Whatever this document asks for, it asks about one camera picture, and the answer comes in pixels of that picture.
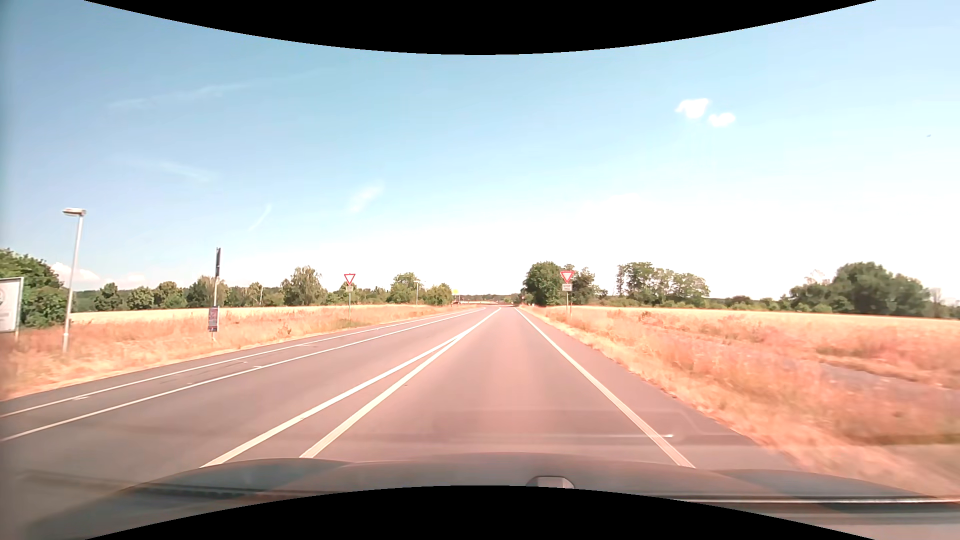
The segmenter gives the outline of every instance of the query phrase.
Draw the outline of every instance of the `dark car hood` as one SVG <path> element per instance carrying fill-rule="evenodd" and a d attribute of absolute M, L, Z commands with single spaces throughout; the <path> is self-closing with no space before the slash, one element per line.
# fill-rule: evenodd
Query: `dark car hood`
<path fill-rule="evenodd" d="M 550 479 L 538 482 L 544 477 Z M 27 538 L 88 538 L 209 511 L 298 497 L 457 485 L 556 485 L 722 505 L 933 501 L 893 487 L 813 473 L 706 471 L 563 454 L 443 454 L 358 463 L 257 459 L 187 471 L 121 490 L 34 523 L 27 530 Z"/>

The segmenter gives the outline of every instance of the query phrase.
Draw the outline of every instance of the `street lamp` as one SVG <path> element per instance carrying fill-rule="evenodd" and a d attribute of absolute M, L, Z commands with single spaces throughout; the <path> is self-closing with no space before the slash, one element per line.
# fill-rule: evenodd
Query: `street lamp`
<path fill-rule="evenodd" d="M 66 297 L 66 318 L 63 322 L 63 353 L 66 354 L 67 341 L 70 339 L 70 310 L 73 308 L 73 277 L 77 275 L 77 258 L 80 256 L 80 232 L 84 228 L 85 209 L 63 209 L 66 215 L 77 216 L 77 242 L 73 246 L 73 267 L 70 268 L 69 295 Z"/>

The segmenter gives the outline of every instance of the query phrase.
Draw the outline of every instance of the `field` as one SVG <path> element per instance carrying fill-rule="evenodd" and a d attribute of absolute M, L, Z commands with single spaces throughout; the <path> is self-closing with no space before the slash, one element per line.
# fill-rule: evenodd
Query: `field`
<path fill-rule="evenodd" d="M 409 305 L 221 308 L 216 341 L 207 310 L 157 309 L 75 313 L 70 351 L 61 354 L 62 327 L 3 335 L 0 399 L 59 388 L 286 339 L 411 319 L 471 307 Z"/>
<path fill-rule="evenodd" d="M 808 470 L 960 495 L 960 322 L 524 309 Z"/>

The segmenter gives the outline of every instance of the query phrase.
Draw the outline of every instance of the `white sign board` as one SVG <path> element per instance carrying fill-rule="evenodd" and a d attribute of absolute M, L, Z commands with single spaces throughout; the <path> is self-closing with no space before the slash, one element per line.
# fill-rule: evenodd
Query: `white sign board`
<path fill-rule="evenodd" d="M 16 331 L 22 299 L 23 278 L 0 279 L 0 331 Z"/>

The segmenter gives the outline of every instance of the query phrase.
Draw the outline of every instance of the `asphalt road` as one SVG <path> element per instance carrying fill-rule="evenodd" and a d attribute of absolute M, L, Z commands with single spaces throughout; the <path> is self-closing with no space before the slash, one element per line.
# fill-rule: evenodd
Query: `asphalt road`
<path fill-rule="evenodd" d="M 479 307 L 4 402 L 0 521 L 9 537 L 116 489 L 230 460 L 496 451 L 795 469 L 539 319 Z"/>

